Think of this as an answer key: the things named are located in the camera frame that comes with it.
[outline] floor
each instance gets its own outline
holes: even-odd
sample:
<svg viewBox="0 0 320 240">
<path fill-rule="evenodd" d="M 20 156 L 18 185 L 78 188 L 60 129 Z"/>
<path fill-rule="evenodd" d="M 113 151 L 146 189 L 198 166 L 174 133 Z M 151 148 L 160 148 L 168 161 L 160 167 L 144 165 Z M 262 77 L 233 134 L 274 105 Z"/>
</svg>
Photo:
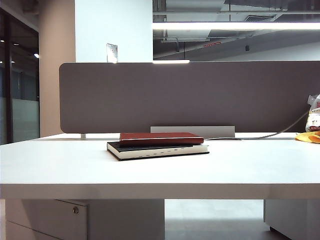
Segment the floor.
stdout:
<svg viewBox="0 0 320 240">
<path fill-rule="evenodd" d="M 0 240 L 5 240 L 0 200 Z M 166 240 L 289 240 L 263 222 L 263 200 L 165 200 Z"/>
</svg>

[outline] light fixture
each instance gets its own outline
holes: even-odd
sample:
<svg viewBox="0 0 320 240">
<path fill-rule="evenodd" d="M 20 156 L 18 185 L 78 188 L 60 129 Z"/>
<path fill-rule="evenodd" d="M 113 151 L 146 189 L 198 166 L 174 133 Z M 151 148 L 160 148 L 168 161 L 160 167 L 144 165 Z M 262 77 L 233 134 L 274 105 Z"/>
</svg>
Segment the light fixture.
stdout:
<svg viewBox="0 0 320 240">
<path fill-rule="evenodd" d="M 320 30 L 320 22 L 153 22 L 154 30 Z"/>
<path fill-rule="evenodd" d="M 153 60 L 154 64 L 188 64 L 190 60 Z"/>
</svg>

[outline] desk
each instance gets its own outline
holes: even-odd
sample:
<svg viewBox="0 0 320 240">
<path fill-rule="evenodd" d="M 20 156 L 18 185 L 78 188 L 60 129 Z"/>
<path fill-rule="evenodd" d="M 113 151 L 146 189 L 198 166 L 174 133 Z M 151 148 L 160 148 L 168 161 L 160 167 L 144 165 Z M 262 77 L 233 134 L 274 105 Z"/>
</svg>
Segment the desk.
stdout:
<svg viewBox="0 0 320 240">
<path fill-rule="evenodd" d="M 163 199 L 320 199 L 317 144 L 207 141 L 210 154 L 117 161 L 106 140 L 72 136 L 1 146 L 0 197 L 149 200 L 161 211 Z"/>
</svg>

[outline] plastic bag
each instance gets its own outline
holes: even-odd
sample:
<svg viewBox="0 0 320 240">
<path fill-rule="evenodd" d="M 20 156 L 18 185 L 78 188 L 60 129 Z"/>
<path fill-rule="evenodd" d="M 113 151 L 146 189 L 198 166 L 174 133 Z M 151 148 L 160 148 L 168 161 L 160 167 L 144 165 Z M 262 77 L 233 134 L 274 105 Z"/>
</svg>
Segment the plastic bag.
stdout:
<svg viewBox="0 0 320 240">
<path fill-rule="evenodd" d="M 320 94 L 309 96 L 308 104 L 311 105 L 308 120 L 306 121 L 305 131 L 320 131 Z"/>
</svg>

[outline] book stack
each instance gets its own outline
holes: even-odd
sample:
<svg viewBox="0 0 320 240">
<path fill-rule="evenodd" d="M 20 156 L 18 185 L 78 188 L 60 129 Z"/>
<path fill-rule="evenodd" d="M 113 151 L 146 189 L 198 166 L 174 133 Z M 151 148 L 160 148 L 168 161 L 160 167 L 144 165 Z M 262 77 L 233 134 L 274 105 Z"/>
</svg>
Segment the book stack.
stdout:
<svg viewBox="0 0 320 240">
<path fill-rule="evenodd" d="M 121 133 L 107 150 L 120 161 L 181 155 L 208 154 L 204 138 L 189 132 Z"/>
</svg>

